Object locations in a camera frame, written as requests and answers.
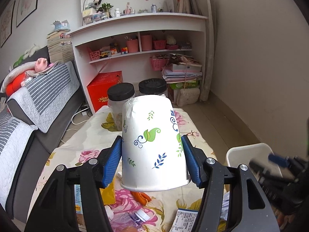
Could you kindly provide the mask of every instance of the picture frame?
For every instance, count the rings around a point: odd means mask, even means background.
[[[38,7],[38,0],[19,0],[16,13],[16,27],[18,27]]]
[[[7,39],[12,35],[13,13],[15,7],[14,2],[3,13],[0,24],[0,48],[4,45]]]

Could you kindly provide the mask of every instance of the white wall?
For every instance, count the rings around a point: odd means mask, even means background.
[[[12,35],[0,48],[0,81],[7,75],[9,66],[13,66],[34,43],[40,47],[47,45],[46,36],[54,21],[67,19],[72,30],[82,25],[80,0],[38,0],[37,10],[16,28],[18,1],[15,2],[13,12]]]
[[[211,90],[282,155],[306,155],[309,26],[293,0],[215,0]]]

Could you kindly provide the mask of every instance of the white cable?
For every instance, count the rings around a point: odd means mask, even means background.
[[[70,131],[70,130],[78,131],[78,130],[76,130],[76,129],[68,129],[68,130],[65,130],[64,132]]]
[[[88,110],[88,109],[90,109],[90,107],[87,107],[87,108],[85,108],[84,110],[81,110],[81,111],[75,113],[75,114],[73,115],[73,117],[71,118],[72,124],[74,124],[74,125],[79,125],[79,124],[81,124],[81,123],[87,122],[88,120],[84,120],[84,121],[82,121],[82,122],[76,124],[76,123],[73,122],[73,118],[74,118],[74,116],[75,116],[76,114],[79,114],[79,113],[81,113],[81,112],[84,112],[85,110]]]

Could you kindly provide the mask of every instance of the pink pig toy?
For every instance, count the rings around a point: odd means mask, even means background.
[[[47,59],[46,58],[39,58],[36,63],[34,64],[34,70],[36,72],[43,71],[47,68]]]

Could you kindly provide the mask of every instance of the black lid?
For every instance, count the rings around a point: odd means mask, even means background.
[[[141,81],[138,84],[139,91],[143,94],[163,94],[167,90],[167,84],[164,79],[150,78]]]
[[[134,86],[130,83],[113,85],[107,90],[111,101],[122,101],[131,98],[135,93]]]

